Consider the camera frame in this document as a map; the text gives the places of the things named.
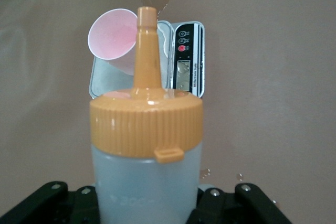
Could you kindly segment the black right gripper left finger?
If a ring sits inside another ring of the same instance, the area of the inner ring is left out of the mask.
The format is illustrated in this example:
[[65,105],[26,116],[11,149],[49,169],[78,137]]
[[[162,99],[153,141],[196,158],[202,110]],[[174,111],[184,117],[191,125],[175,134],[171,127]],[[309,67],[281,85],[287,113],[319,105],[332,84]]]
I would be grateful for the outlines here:
[[1,223],[100,223],[96,190],[69,191],[65,182],[48,182],[1,216]]

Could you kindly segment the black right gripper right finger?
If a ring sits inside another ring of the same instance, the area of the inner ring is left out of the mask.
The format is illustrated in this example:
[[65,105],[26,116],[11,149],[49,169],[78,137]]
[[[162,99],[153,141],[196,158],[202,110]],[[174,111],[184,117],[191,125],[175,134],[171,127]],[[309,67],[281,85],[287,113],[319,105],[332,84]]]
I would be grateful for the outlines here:
[[233,193],[219,188],[199,189],[188,223],[291,223],[255,184],[240,183]]

